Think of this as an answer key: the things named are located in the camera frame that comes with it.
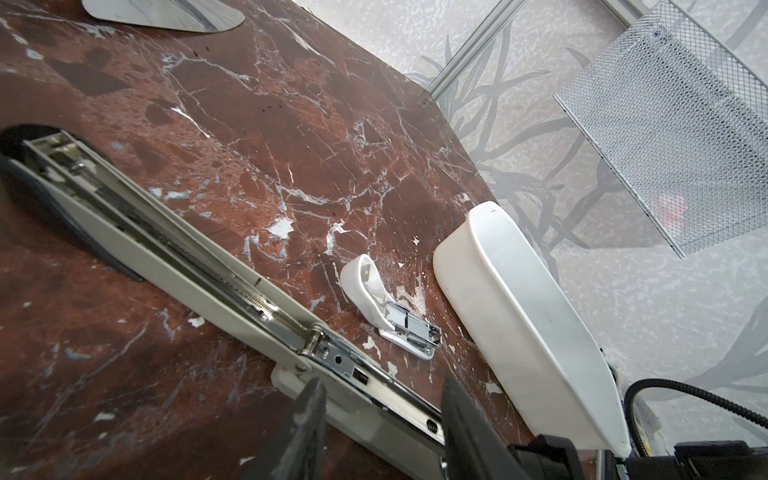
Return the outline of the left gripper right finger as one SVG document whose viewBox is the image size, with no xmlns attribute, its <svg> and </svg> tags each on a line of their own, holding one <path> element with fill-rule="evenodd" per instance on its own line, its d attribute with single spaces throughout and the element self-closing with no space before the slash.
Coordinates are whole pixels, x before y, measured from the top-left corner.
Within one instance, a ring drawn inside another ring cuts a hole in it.
<svg viewBox="0 0 768 480">
<path fill-rule="evenodd" d="M 443 383 L 441 415 L 448 479 L 529 479 L 453 378 Z"/>
</svg>

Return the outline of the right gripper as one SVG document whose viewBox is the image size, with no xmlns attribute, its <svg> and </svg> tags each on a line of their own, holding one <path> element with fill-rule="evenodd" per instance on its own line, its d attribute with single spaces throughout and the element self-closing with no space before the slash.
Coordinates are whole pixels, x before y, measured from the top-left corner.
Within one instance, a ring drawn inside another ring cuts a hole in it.
<svg viewBox="0 0 768 480">
<path fill-rule="evenodd" d="M 529 479 L 585 479 L 578 451 L 569 439 L 538 435 L 527 445 L 510 444 L 508 451 Z"/>
</svg>

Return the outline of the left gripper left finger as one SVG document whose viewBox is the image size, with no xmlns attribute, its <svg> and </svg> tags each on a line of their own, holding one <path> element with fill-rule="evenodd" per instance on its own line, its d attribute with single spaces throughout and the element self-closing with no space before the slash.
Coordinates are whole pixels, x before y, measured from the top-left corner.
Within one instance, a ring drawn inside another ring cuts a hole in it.
<svg viewBox="0 0 768 480">
<path fill-rule="evenodd" d="M 324 462 L 326 389 L 310 380 L 277 434 L 242 474 L 243 479 L 319 479 Z"/>
</svg>

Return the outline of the white mini stapler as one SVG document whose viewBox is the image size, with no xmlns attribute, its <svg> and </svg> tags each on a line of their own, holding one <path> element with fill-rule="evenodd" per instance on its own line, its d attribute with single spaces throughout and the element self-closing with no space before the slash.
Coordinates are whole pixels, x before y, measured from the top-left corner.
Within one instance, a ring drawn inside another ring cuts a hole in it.
<svg viewBox="0 0 768 480">
<path fill-rule="evenodd" d="M 434 358 L 441 346 L 441 329 L 395 301 L 370 256 L 363 254 L 347 263 L 340 286 L 381 337 L 422 360 Z"/>
</svg>

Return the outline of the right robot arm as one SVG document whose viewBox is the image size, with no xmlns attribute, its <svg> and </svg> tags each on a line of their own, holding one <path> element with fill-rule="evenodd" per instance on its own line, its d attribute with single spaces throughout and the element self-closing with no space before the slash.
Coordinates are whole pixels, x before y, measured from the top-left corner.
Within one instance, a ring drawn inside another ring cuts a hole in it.
<svg viewBox="0 0 768 480">
<path fill-rule="evenodd" d="M 657 416 L 651 410 L 656 391 L 697 402 L 702 414 L 721 412 L 702 426 L 684 426 L 694 415 L 680 407 Z M 587 460 L 572 443 L 539 436 L 510 453 L 529 479 L 765 479 L 767 416 L 692 384 L 661 378 L 638 380 L 626 388 L 624 418 L 630 453 L 599 451 Z"/>
</svg>

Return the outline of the white oval tray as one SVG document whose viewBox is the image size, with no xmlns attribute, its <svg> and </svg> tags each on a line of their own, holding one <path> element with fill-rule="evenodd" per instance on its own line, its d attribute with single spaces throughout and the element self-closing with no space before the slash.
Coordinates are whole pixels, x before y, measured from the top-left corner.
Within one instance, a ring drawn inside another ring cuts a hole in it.
<svg viewBox="0 0 768 480">
<path fill-rule="evenodd" d="M 515 221 L 472 208 L 437 247 L 437 282 L 529 430 L 632 452 L 618 387 L 590 331 Z"/>
</svg>

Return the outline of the pink object in basket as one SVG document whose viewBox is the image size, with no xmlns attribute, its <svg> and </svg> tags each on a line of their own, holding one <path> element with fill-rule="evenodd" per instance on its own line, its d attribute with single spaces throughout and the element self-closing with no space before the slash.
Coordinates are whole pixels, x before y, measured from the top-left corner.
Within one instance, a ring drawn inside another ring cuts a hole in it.
<svg viewBox="0 0 768 480">
<path fill-rule="evenodd" d="M 661 194 L 655 200 L 656 216 L 665 228 L 683 225 L 688 210 L 687 200 L 677 194 Z"/>
</svg>

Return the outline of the silver metal trowel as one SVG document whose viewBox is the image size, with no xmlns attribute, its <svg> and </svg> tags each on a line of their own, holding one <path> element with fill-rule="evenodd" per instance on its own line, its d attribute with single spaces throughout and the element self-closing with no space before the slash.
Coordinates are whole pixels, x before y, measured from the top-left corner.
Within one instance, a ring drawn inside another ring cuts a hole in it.
<svg viewBox="0 0 768 480">
<path fill-rule="evenodd" d="M 192 33 L 219 33 L 240 26 L 244 14 L 221 1 L 82 0 L 99 20 Z"/>
</svg>

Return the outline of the aluminium frame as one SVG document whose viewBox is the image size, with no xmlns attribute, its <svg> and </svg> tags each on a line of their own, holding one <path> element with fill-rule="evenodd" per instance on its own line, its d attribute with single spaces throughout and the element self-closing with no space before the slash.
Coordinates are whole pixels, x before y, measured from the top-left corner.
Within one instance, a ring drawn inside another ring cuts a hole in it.
<svg viewBox="0 0 768 480">
<path fill-rule="evenodd" d="M 434 102 L 446 93 L 526 4 L 524 0 L 504 0 L 494 6 L 446 65 L 438 69 L 436 77 L 425 88 Z M 625 27 L 632 26 L 650 10 L 646 2 L 641 0 L 603 0 L 601 4 Z"/>
</svg>

